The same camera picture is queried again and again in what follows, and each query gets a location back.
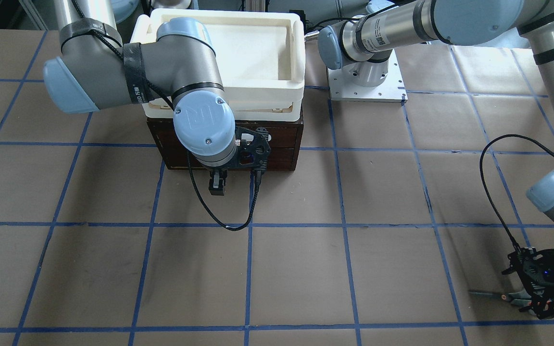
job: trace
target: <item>white plastic bin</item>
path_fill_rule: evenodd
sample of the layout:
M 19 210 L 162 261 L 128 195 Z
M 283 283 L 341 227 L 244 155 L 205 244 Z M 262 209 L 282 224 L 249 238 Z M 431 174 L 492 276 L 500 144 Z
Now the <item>white plastic bin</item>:
M 297 121 L 305 88 L 305 39 L 292 13 L 156 9 L 141 15 L 131 42 L 155 42 L 172 18 L 191 17 L 209 31 L 228 104 L 237 120 Z M 143 105 L 150 118 L 172 118 L 161 99 Z

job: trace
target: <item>robotic arm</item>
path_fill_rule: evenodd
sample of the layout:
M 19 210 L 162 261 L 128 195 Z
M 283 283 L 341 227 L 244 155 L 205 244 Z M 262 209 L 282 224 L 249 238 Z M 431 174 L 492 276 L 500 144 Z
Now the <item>robotic arm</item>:
M 55 0 L 55 9 L 62 57 L 46 62 L 44 83 L 61 110 L 99 111 L 171 97 L 176 136 L 211 170 L 211 193 L 224 194 L 228 168 L 266 170 L 268 135 L 235 126 L 202 23 L 173 18 L 158 28 L 155 43 L 123 44 L 109 0 Z M 262 154 L 250 156 L 256 149 Z
M 338 70 L 357 64 L 350 70 L 354 77 L 361 66 L 385 63 L 393 48 L 434 40 L 470 46 L 516 27 L 532 46 L 554 107 L 554 0 L 416 0 L 355 19 L 327 26 L 317 35 L 325 65 Z M 527 196 L 554 221 L 554 171 Z M 510 268 L 503 274 L 517 272 L 526 291 L 508 300 L 525 299 L 522 311 L 540 319 L 554 317 L 554 249 L 521 248 L 508 258 Z

